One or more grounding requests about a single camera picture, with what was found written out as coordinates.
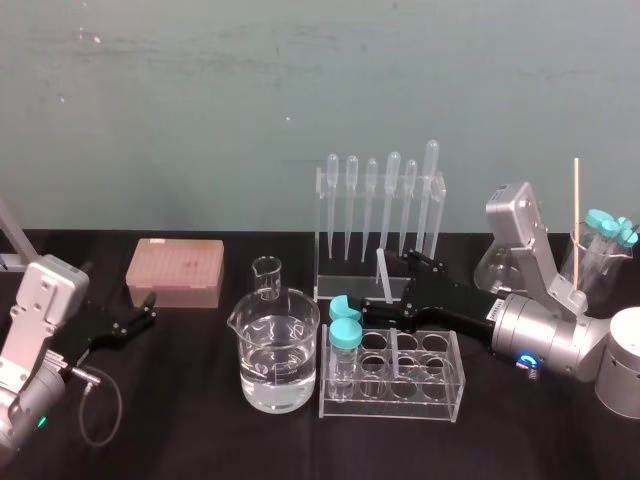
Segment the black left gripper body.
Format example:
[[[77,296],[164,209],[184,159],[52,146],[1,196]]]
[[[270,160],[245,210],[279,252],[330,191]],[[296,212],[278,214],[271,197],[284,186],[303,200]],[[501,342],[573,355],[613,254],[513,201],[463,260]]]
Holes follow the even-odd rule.
[[[72,369],[79,366],[92,350],[116,338],[124,328],[123,319],[100,305],[86,303],[58,331],[58,353],[66,368]]]

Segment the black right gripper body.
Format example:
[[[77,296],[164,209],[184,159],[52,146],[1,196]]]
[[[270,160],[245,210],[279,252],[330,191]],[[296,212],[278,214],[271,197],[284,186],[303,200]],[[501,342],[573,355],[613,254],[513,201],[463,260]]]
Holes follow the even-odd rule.
[[[476,287],[437,281],[423,295],[423,319],[429,325],[453,330],[479,341],[491,341],[495,321],[490,313],[506,298]]]

